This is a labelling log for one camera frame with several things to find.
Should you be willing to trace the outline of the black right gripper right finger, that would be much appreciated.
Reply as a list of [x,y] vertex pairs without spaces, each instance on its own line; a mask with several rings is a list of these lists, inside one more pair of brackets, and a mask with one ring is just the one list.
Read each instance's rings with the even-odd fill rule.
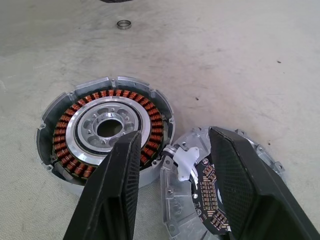
[[218,188],[236,240],[318,240],[282,178],[234,131],[209,128]]

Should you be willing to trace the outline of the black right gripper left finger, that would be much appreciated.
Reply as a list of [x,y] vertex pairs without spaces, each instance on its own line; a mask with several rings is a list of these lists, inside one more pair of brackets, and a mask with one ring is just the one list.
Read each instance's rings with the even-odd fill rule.
[[131,240],[139,193],[142,135],[121,136],[87,180],[65,240]]

